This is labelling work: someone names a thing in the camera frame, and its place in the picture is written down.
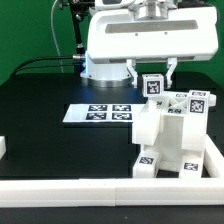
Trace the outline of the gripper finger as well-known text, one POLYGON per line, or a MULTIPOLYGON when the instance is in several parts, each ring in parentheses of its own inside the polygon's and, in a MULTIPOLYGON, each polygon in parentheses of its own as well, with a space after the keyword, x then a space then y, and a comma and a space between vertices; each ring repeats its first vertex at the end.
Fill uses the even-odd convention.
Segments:
POLYGON ((138 73, 135 70, 135 62, 132 59, 127 59, 126 60, 126 67, 127 67, 128 73, 133 78, 132 85, 133 85, 134 88, 136 88, 137 87, 138 73))
POLYGON ((168 89, 170 89, 172 86, 172 74, 174 73, 176 66, 177 66, 176 58, 168 58, 167 59, 166 81, 167 81, 168 89))

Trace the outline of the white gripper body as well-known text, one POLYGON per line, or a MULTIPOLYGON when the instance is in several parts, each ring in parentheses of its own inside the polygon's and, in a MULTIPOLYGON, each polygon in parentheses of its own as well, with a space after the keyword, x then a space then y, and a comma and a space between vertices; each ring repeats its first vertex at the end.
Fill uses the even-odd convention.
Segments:
POLYGON ((95 64, 206 61, 218 50, 214 6, 179 7, 170 0, 96 1, 87 53, 95 64))

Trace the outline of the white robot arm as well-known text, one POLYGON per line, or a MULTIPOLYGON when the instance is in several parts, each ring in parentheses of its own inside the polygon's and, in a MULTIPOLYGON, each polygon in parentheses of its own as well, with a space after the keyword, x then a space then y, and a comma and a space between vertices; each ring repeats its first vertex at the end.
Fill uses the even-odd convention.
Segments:
POLYGON ((99 86, 137 82, 138 63, 207 61, 218 50, 217 9, 183 0, 96 0, 91 11, 85 70, 99 86))

